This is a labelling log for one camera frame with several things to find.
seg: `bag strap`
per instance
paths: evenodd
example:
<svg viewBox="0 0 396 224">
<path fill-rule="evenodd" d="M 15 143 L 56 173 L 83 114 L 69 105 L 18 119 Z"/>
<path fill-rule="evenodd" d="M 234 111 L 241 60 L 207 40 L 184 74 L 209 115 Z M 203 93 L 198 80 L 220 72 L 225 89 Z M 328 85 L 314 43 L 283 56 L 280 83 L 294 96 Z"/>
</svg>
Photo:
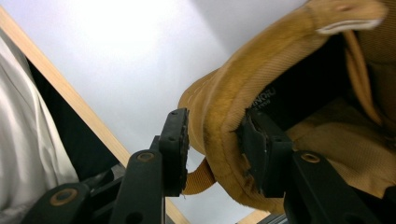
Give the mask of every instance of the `bag strap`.
<svg viewBox="0 0 396 224">
<path fill-rule="evenodd" d="M 376 124 L 382 125 L 382 119 L 375 108 L 370 78 L 358 39 L 353 31 L 344 32 L 346 39 L 346 67 L 352 88 L 367 116 Z"/>
<path fill-rule="evenodd" d="M 187 175 L 186 188 L 183 194 L 198 194 L 210 188 L 216 183 L 216 179 L 210 169 L 209 163 L 204 158 L 198 168 Z"/>
</svg>

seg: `tan fabric bag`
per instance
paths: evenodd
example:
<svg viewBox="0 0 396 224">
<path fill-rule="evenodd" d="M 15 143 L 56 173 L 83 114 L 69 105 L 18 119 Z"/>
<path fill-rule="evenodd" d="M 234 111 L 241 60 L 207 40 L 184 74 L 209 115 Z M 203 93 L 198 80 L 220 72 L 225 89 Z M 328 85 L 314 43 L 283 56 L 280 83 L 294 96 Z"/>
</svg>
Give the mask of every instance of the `tan fabric bag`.
<svg viewBox="0 0 396 224">
<path fill-rule="evenodd" d="M 337 99 L 287 134 L 295 150 L 322 154 L 353 187 L 381 197 L 386 187 L 395 185 L 396 153 L 387 147 L 380 125 L 384 115 L 393 118 L 396 107 L 378 112 L 361 48 L 349 31 L 373 29 L 387 12 L 375 0 L 311 0 L 247 42 L 221 68 L 193 83 L 181 96 L 179 107 L 190 110 L 191 145 L 205 159 L 189 174 L 184 193 L 199 193 L 218 181 L 241 204 L 283 211 L 283 200 L 264 198 L 246 175 L 249 165 L 238 148 L 235 130 L 268 84 L 340 32 L 345 32 L 349 76 L 365 113 Z M 389 91 L 396 94 L 394 85 Z M 381 94 L 385 93 L 379 92 L 377 98 L 382 99 Z"/>
</svg>

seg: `screw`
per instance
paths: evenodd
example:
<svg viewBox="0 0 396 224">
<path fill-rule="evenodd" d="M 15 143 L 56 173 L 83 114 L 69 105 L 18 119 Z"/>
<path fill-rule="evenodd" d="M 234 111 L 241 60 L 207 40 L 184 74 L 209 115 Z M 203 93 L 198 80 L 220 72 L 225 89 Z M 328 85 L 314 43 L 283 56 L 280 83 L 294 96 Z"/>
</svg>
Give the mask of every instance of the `screw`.
<svg viewBox="0 0 396 224">
<path fill-rule="evenodd" d="M 72 202 L 77 195 L 78 191 L 76 189 L 62 189 L 52 195 L 49 202 L 53 206 L 61 206 Z"/>
<path fill-rule="evenodd" d="M 304 153 L 303 155 L 301 155 L 301 158 L 303 158 L 303 160 L 308 161 L 308 162 L 312 162 L 312 163 L 318 163 L 320 162 L 320 158 L 310 154 L 310 153 Z"/>
<path fill-rule="evenodd" d="M 137 159 L 140 161 L 151 161 L 152 159 L 154 159 L 154 157 L 154 154 L 152 154 L 151 152 L 143 152 L 137 156 Z"/>
</svg>

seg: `white wall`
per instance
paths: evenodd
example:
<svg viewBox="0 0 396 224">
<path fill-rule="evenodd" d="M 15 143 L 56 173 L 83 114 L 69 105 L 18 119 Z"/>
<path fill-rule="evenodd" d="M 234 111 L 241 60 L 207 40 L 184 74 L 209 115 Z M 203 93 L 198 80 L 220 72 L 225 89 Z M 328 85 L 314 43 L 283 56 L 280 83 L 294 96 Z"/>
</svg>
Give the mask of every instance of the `white wall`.
<svg viewBox="0 0 396 224">
<path fill-rule="evenodd" d="M 304 0 L 0 0 L 130 152 L 148 148 L 190 84 Z M 201 156 L 191 152 L 189 169 Z M 191 223 L 252 210 L 219 185 L 173 200 Z"/>
</svg>

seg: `white cloth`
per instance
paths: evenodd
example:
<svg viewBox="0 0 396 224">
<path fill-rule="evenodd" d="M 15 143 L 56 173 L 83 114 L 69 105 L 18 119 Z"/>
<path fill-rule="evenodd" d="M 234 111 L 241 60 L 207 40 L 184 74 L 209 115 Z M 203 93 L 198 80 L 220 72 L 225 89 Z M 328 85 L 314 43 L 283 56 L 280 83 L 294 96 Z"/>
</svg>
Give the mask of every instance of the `white cloth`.
<svg viewBox="0 0 396 224">
<path fill-rule="evenodd" d="M 78 177 L 20 50 L 0 30 L 0 215 Z"/>
</svg>

